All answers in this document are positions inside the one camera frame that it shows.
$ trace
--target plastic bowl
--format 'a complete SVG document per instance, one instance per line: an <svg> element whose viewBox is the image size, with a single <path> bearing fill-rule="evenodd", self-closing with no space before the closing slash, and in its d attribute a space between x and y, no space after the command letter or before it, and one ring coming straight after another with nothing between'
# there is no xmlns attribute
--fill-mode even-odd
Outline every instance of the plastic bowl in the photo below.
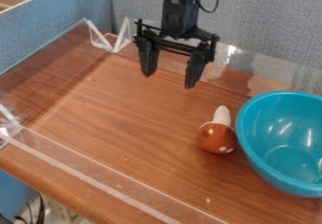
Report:
<svg viewBox="0 0 322 224"><path fill-rule="evenodd" d="M273 91L254 97L236 119L250 164L278 189L322 197L322 97Z"/></svg>

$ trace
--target mushroom cap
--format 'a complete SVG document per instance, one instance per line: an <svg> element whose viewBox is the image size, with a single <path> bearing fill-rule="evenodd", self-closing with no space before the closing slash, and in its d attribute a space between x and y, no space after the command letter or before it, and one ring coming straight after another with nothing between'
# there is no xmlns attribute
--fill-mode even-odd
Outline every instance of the mushroom cap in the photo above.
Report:
<svg viewBox="0 0 322 224"><path fill-rule="evenodd" d="M215 153L230 153L238 146L235 131L214 122L207 122L200 127L196 142L200 149Z"/></svg>

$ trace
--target mushroom toy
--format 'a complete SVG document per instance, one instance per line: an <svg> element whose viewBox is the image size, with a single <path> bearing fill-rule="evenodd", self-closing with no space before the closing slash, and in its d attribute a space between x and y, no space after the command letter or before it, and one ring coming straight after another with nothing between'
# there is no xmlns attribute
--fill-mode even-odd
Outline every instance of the mushroom toy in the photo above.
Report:
<svg viewBox="0 0 322 224"><path fill-rule="evenodd" d="M214 114L214 120L204 123L198 133L198 147L214 153L230 153L236 149L238 138L230 127L231 119L226 106L220 106Z"/></svg>

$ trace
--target robotic arm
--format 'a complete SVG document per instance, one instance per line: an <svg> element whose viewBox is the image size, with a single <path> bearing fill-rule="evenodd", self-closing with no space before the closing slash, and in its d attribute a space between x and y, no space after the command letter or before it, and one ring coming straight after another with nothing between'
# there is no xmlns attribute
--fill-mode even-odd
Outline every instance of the robotic arm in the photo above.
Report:
<svg viewBox="0 0 322 224"><path fill-rule="evenodd" d="M150 76L158 68L158 59L160 49L190 56L186 69L186 88L194 88L203 74L204 65L214 60L216 42L219 37L210 34L198 27L199 9L211 13L215 8L206 10L200 0L163 0L160 27L147 24L138 20L138 35L135 36L139 47L139 62L142 73ZM167 40L170 37L178 39L198 39L199 45L176 43Z"/></svg>

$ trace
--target wooden table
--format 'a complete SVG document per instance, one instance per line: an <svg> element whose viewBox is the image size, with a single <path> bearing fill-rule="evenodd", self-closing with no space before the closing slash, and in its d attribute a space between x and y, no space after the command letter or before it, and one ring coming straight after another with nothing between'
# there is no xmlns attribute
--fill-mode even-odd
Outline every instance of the wooden table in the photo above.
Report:
<svg viewBox="0 0 322 224"><path fill-rule="evenodd" d="M226 72L234 74L242 94L211 79L186 90L184 65L171 57L167 70L144 78L138 61L90 47L79 28L1 76L1 104L37 133L227 223L321 223L321 200L274 189L240 148L220 156L195 147L220 104L235 120L248 76L227 69L220 80L228 87ZM162 223L12 145L0 168L95 223Z"/></svg>

